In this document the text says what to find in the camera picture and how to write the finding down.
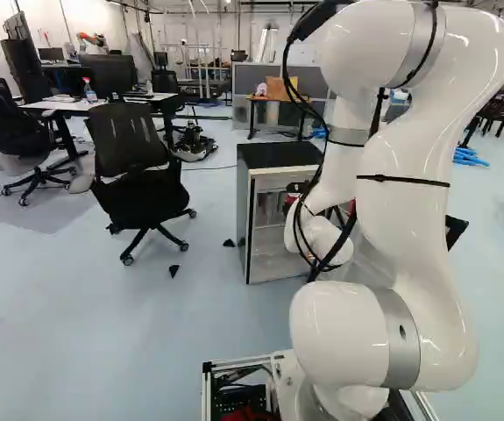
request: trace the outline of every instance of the chair base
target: chair base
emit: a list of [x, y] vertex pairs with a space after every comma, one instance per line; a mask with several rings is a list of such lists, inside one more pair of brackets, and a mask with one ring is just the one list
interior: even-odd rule
[[33, 169], [33, 174], [28, 175], [26, 178], [23, 178], [22, 180], [18, 180], [17, 182], [13, 182], [11, 184], [4, 184], [2, 190], [1, 190], [1, 195], [3, 196], [9, 196], [12, 194], [11, 189], [14, 187], [18, 186], [23, 186], [24, 184], [30, 183], [28, 188], [22, 193], [18, 200], [18, 204], [20, 206], [27, 206], [29, 203], [27, 201], [27, 197], [33, 193], [33, 191], [40, 185], [40, 184], [46, 184], [47, 182], [55, 182], [57, 184], [62, 184], [65, 189], [68, 189], [70, 187], [70, 181], [69, 180], [61, 180], [60, 178], [55, 177], [54, 175], [59, 175], [59, 174], [71, 174], [71, 175], [76, 175], [76, 168], [75, 167], [70, 167], [70, 168], [61, 168], [61, 169], [47, 169], [45, 171], [42, 171], [41, 168], [35, 167]]
[[[197, 218], [197, 211], [187, 208], [177, 215], [175, 215], [173, 218], [179, 218], [184, 215], [189, 215], [191, 219]], [[106, 227], [107, 230], [110, 231], [111, 235], [119, 234], [124, 228], [121, 227], [120, 225], [111, 223]], [[158, 226], [153, 226], [153, 227], [145, 227], [141, 228], [138, 232], [137, 235], [135, 235], [135, 238], [132, 240], [130, 245], [123, 250], [121, 255], [119, 256], [119, 259], [123, 262], [125, 266], [130, 266], [134, 263], [134, 258], [132, 257], [131, 252], [135, 249], [136, 246], [142, 241], [142, 239], [145, 237], [146, 233], [149, 232], [150, 230], [158, 230], [160, 234], [162, 234], [164, 237], [172, 241], [174, 244], [176, 244], [179, 248], [180, 251], [182, 252], [187, 252], [189, 249], [189, 243], [187, 241], [184, 241], [182, 239], [178, 239], [175, 237], [170, 231], [168, 231], [162, 224], [158, 224]]]

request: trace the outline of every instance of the blue object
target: blue object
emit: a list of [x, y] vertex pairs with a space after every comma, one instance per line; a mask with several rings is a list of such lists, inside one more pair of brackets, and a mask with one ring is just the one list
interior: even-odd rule
[[325, 138], [325, 129], [323, 127], [317, 128], [317, 129], [312, 129], [310, 136], [313, 138]]
[[475, 155], [464, 155], [463, 153], [459, 153], [458, 151], [454, 153], [454, 162], [456, 162], [457, 164], [466, 164], [466, 162], [471, 162], [471, 164], [466, 165], [483, 165], [484, 167], [490, 166], [489, 162], [483, 161]]
[[464, 155], [477, 155], [478, 154], [473, 149], [467, 149], [465, 147], [457, 147], [456, 148], [456, 152], [457, 153], [463, 153]]

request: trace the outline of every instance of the black cable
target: black cable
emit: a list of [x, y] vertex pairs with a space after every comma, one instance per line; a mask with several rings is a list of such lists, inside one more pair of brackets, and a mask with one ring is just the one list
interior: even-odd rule
[[345, 241], [347, 241], [347, 239], [351, 235], [351, 231], [352, 231], [353, 227], [355, 226], [356, 222], [357, 222], [357, 212], [355, 210], [353, 210], [353, 212], [349, 216], [349, 219], [347, 219], [345, 226], [342, 228], [341, 234], [339, 234], [339, 238], [337, 238], [337, 241], [335, 242], [335, 244], [331, 247], [329, 252], [323, 257], [322, 261], [320, 261], [320, 264], [318, 266], [316, 266], [315, 268], [312, 268], [312, 270], [310, 271], [308, 280], [306, 281], [307, 283], [315, 281], [317, 276], [322, 271], [322, 269], [324, 269], [328, 266], [331, 259], [334, 258], [334, 256], [337, 254], [337, 252], [345, 244]]
[[[299, 24], [302, 22], [305, 16], [307, 16], [310, 11], [312, 11], [316, 6], [313, 6], [310, 8], [305, 14], [302, 15], [302, 17], [299, 19], [295, 27], [291, 30], [291, 34], [287, 38], [287, 44], [285, 45], [285, 49], [283, 51], [283, 57], [282, 57], [282, 78], [285, 86], [285, 91], [287, 92], [287, 95], [290, 99], [290, 101], [298, 106], [303, 112], [309, 114], [310, 116], [313, 116], [317, 118], [320, 123], [322, 124], [324, 130], [325, 130], [325, 145], [323, 149], [323, 157], [325, 158], [325, 151], [327, 148], [327, 144], [330, 142], [330, 131], [328, 129], [328, 126], [325, 123], [325, 120], [323, 119], [323, 116], [321, 116], [297, 91], [295, 86], [291, 83], [290, 77], [288, 74], [288, 69], [287, 69], [287, 60], [288, 60], [288, 52], [290, 50], [290, 47], [293, 45], [295, 42], [296, 38], [298, 37], [298, 33], [300, 32], [301, 28], [299, 28]], [[295, 97], [293, 94], [298, 98], [301, 103], [298, 104], [295, 101]], [[352, 227], [355, 225], [357, 221], [357, 216], [356, 212], [353, 212], [351, 216], [349, 217], [349, 220], [347, 221], [347, 225], [345, 228], [342, 230], [341, 234], [339, 235], [339, 238], [337, 239], [336, 243], [334, 246], [330, 249], [330, 251], [323, 257], [323, 259], [320, 259], [308, 241], [305, 238], [303, 229], [302, 229], [302, 222], [301, 222], [301, 214], [302, 214], [302, 206], [304, 206], [304, 200], [308, 197], [310, 191], [316, 186], [316, 184], [319, 182], [320, 176], [322, 174], [322, 168], [323, 164], [320, 164], [318, 166], [318, 169], [314, 176], [312, 177], [312, 180], [309, 182], [307, 185], [304, 193], [299, 196], [297, 199], [298, 202], [295, 207], [295, 214], [293, 218], [293, 235], [295, 237], [295, 243], [298, 248], [300, 256], [310, 265], [311, 271], [310, 271], [310, 276], [308, 281], [312, 282], [315, 281], [317, 276], [321, 272], [329, 272], [337, 266], [332, 266], [330, 265], [330, 261], [337, 255], [337, 252], [340, 250], [340, 248], [343, 246], [345, 241], [349, 238], [349, 234], [351, 233]], [[300, 233], [304, 245], [308, 248], [308, 251], [310, 254], [314, 257], [314, 262], [310, 262], [306, 254], [304, 253], [304, 250], [302, 249], [301, 243], [298, 239], [298, 233]]]
[[[47, 186], [47, 187], [37, 187], [36, 190], [45, 190], [45, 189], [64, 189], [64, 186]], [[13, 190], [12, 193], [22, 193], [26, 191], [27, 189], [23, 190]]]
[[[318, 117], [320, 119], [320, 121], [321, 121], [321, 123], [323, 125], [323, 128], [325, 129], [325, 140], [326, 140], [326, 142], [325, 142], [324, 149], [323, 149], [323, 157], [325, 157], [325, 149], [327, 147], [328, 139], [330, 138], [328, 127], [325, 124], [325, 121], [323, 120], [323, 117], [320, 116], [317, 113], [317, 111], [314, 110], [311, 107], [311, 105], [296, 90], [295, 86], [291, 83], [290, 77], [288, 75], [288, 68], [287, 68], [288, 52], [289, 52], [290, 47], [293, 45], [294, 42], [295, 42], [295, 40], [293, 38], [289, 37], [287, 39], [287, 44], [285, 45], [285, 49], [283, 51], [283, 56], [282, 56], [282, 78], [283, 78], [283, 84], [285, 86], [285, 91], [287, 92], [288, 98], [291, 101], [291, 103], [293, 103], [294, 105], [296, 105], [299, 109], [301, 109], [302, 111], [306, 112], [307, 114], [313, 115], [314, 117]], [[302, 106], [301, 104], [298, 104], [296, 102], [296, 100], [295, 100], [295, 96], [302, 102], [302, 104], [305, 104], [306, 107]], [[302, 206], [304, 205], [304, 200], [306, 199], [306, 197], [308, 197], [308, 194], [310, 193], [310, 191], [314, 188], [314, 186], [318, 183], [318, 181], [320, 179], [320, 175], [322, 173], [322, 166], [323, 166], [322, 163], [318, 166], [316, 172], [314, 173], [314, 176], [312, 177], [312, 180], [306, 186], [306, 189], [302, 193], [302, 195], [300, 195], [299, 198], [297, 199], [298, 202], [296, 204], [295, 214], [294, 214], [294, 217], [293, 217], [293, 235], [295, 237], [295, 243], [296, 243], [296, 247], [298, 248], [298, 253], [302, 257], [302, 259], [304, 261], [306, 261], [306, 263], [308, 263], [308, 265], [311, 268], [313, 268], [316, 265], [316, 263], [318, 261], [320, 261], [320, 258], [316, 255], [316, 252], [314, 252], [314, 250], [312, 249], [312, 247], [310, 246], [310, 244], [306, 240], [306, 237], [304, 235], [304, 231], [302, 229], [302, 223], [301, 223], [300, 215], [302, 213]], [[314, 257], [314, 263], [310, 262], [310, 259], [308, 258], [308, 256], [304, 252], [304, 250], [302, 249], [301, 242], [298, 239], [298, 233], [296, 232], [297, 229], [298, 229], [298, 232], [300, 233], [300, 235], [302, 237], [304, 245], [308, 248], [308, 251]]]

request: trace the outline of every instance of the cable on floor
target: cable on floor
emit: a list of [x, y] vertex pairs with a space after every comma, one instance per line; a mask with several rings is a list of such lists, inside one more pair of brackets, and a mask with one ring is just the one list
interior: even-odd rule
[[[47, 187], [37, 187], [36, 190], [45, 190], [45, 189], [64, 189], [63, 186], [47, 186]], [[12, 194], [14, 193], [22, 193], [24, 191], [26, 191], [27, 189], [23, 189], [23, 190], [13, 190], [12, 191]]]

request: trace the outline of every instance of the metal frame cart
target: metal frame cart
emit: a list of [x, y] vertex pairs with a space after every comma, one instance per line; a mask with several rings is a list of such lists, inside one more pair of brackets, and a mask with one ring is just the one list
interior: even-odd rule
[[[245, 411], [261, 419], [295, 421], [295, 397], [304, 374], [292, 350], [202, 364], [202, 421], [220, 421]], [[312, 406], [308, 421], [328, 421], [323, 408]], [[374, 421], [439, 421], [422, 392], [390, 390], [387, 406]]]

